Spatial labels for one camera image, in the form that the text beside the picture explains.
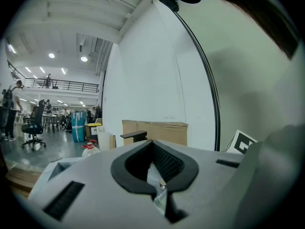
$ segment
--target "ceiling light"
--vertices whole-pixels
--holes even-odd
[[[13,51],[13,53],[16,53],[12,45],[9,45],[10,49]]]

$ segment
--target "trash bin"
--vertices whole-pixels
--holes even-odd
[[[97,127],[98,126],[101,126],[101,123],[88,124],[89,131],[90,131],[90,139],[98,141],[98,138],[97,138],[97,133],[98,133]]]

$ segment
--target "blue wrapped package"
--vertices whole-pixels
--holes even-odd
[[[84,111],[73,112],[71,116],[71,122],[74,142],[84,142],[86,113]]]

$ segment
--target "office chair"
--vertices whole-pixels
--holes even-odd
[[[24,148],[24,146],[27,144],[29,144],[29,145],[33,144],[32,151],[34,151],[34,146],[37,143],[43,144],[44,147],[47,146],[46,143],[44,143],[41,138],[37,137],[37,135],[43,133],[43,128],[41,125],[41,118],[42,118],[42,113],[43,113],[43,109],[44,109],[44,100],[40,100],[38,105],[39,106],[35,106],[33,108],[33,111],[31,114],[31,119],[27,120],[28,124],[24,125],[21,129],[24,133],[32,135],[32,137],[33,137],[32,140],[29,140],[29,141],[25,142],[24,144],[22,144],[22,148]]]

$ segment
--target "round ceiling light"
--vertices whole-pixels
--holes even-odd
[[[88,59],[86,57],[81,57],[81,61],[87,62]]]

